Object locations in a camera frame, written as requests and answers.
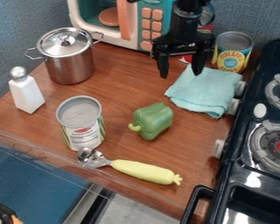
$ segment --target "metal spoon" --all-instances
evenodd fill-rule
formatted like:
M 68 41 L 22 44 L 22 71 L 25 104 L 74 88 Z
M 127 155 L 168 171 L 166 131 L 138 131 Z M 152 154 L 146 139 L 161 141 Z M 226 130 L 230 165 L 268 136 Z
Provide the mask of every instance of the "metal spoon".
M 104 165 L 111 165 L 111 161 L 106 159 L 98 150 L 91 150 L 89 148 L 81 148 L 78 151 L 78 161 L 82 166 L 90 169 L 101 167 Z
M 129 160 L 117 159 L 111 161 L 106 159 L 98 150 L 92 150 L 89 148 L 81 148 L 78 152 L 77 158 L 82 166 L 89 169 L 111 165 L 119 172 L 162 185 L 175 183 L 179 186 L 182 181 L 182 178 L 178 174 L 175 175 L 171 170 Z

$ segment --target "stainless steel pot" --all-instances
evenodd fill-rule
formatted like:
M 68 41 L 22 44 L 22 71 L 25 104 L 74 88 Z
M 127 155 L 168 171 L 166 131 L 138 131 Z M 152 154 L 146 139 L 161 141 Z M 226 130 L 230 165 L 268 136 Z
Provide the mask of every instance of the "stainless steel pot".
M 59 28 L 42 36 L 36 47 L 25 52 L 31 60 L 45 59 L 51 80 L 61 84 L 74 84 L 88 79 L 94 69 L 92 46 L 102 41 L 93 41 L 91 35 L 73 27 Z M 33 58 L 29 51 L 38 50 L 43 56 Z

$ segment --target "tin can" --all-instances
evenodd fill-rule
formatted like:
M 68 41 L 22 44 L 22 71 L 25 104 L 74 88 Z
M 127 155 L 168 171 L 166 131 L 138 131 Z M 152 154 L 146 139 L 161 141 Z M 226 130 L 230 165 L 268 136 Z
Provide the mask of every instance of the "tin can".
M 200 18 L 200 25 L 197 28 L 197 30 L 199 32 L 212 32 L 214 27 L 213 20 L 214 20 L 214 14 L 212 14 L 208 10 L 203 10 Z M 191 54 L 179 55 L 178 59 L 184 63 L 191 63 L 192 55 Z
M 102 105 L 93 97 L 77 95 L 63 101 L 56 117 L 66 146 L 73 151 L 94 149 L 105 139 Z
M 212 67 L 223 71 L 242 73 L 249 62 L 253 40 L 238 31 L 223 32 L 217 37 Z

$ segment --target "black stovetop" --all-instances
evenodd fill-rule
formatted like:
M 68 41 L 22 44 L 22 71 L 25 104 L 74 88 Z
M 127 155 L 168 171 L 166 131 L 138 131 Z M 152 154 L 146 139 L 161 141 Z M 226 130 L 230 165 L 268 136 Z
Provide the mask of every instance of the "black stovetop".
M 201 197 L 212 199 L 205 223 L 280 223 L 280 39 L 262 49 L 217 176 L 215 190 L 194 190 L 181 223 Z

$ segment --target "white salt shaker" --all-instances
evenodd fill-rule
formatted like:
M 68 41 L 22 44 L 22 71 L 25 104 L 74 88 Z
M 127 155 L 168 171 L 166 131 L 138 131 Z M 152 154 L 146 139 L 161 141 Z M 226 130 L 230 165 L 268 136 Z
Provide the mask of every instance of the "white salt shaker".
M 15 66 L 10 71 L 9 87 L 13 101 L 18 109 L 32 114 L 45 103 L 44 96 L 33 77 L 27 74 L 21 66 Z

